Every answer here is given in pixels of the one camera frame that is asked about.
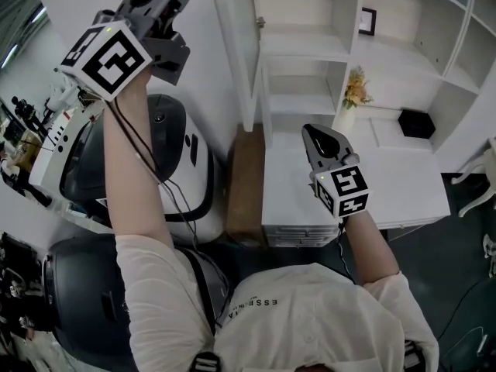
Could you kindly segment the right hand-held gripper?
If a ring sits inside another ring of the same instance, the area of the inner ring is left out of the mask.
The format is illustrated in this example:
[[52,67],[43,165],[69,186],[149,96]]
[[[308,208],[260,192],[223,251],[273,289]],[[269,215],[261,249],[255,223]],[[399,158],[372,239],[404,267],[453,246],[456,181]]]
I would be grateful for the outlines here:
[[[309,123],[301,135],[312,167],[310,186],[332,217],[344,219],[366,210],[370,189],[348,139],[327,126]],[[340,161],[326,167],[322,160]]]

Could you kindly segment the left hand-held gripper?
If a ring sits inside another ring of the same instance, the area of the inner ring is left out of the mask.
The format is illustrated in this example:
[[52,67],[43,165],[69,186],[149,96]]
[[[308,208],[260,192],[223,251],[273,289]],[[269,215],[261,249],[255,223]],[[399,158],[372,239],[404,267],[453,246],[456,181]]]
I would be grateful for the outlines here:
[[[176,85],[190,49],[173,21],[189,0],[123,0],[117,13],[97,12],[61,61],[58,71],[84,90],[112,101],[144,68]],[[149,12],[132,10],[150,4]]]

